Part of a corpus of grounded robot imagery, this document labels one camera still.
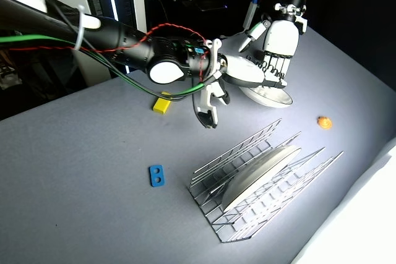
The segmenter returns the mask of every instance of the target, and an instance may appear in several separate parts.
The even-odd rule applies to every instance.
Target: metal frame
[[[234,209],[223,212],[222,194],[228,183],[251,161],[273,147],[269,137],[281,119],[261,129],[224,154],[194,171],[189,191],[221,242],[235,242],[255,236],[273,217],[279,214],[310,182],[334,163],[343,152],[318,166],[310,162],[324,148],[288,164],[271,181],[263,185]],[[277,147],[288,145],[300,132]]]

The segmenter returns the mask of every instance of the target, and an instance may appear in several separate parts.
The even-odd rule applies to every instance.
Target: white plate
[[[228,184],[222,200],[224,212],[236,207],[270,181],[300,151],[301,148],[295,145],[287,145],[275,148],[251,164],[248,164]]]
[[[271,108],[287,108],[293,100],[290,95],[279,88],[258,86],[256,88],[240,87],[243,93],[251,100]]]

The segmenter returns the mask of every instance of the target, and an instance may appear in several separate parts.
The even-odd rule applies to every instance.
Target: cable tie
[[[82,40],[84,38],[84,26],[82,25],[82,18],[84,17],[84,9],[85,7],[79,4],[77,6],[80,12],[80,19],[79,19],[79,32],[77,34],[77,40],[75,41],[74,50],[79,51],[81,48]]]

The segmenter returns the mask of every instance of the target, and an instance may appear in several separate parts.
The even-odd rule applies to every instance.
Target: orange object
[[[318,117],[317,123],[321,128],[325,130],[329,130],[333,126],[332,120],[330,120],[330,118],[328,117]]]

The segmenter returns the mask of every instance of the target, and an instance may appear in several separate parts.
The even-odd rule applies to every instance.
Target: gray tabletop
[[[396,93],[311,29],[286,78],[287,109],[228,86],[214,130],[190,100],[162,116],[120,79],[0,122],[0,263],[290,262],[394,136]],[[345,154],[257,237],[221,244],[187,190],[191,174],[280,117],[273,144],[302,131],[303,152],[326,147],[317,162]],[[153,164],[164,166],[163,187],[150,186]]]

